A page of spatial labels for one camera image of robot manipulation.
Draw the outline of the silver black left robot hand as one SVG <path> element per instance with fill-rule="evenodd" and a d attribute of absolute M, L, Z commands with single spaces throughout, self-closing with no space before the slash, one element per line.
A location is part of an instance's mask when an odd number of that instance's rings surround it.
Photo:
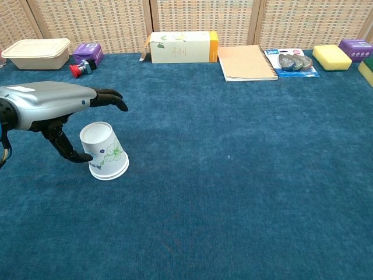
<path fill-rule="evenodd" d="M 74 150 L 62 127 L 74 113 L 107 105 L 128 111 L 122 95 L 114 89 L 56 81 L 1 87 L 1 164 L 12 155 L 7 133 L 13 129 L 41 132 L 58 153 L 71 162 L 91 161 L 92 156 Z"/>

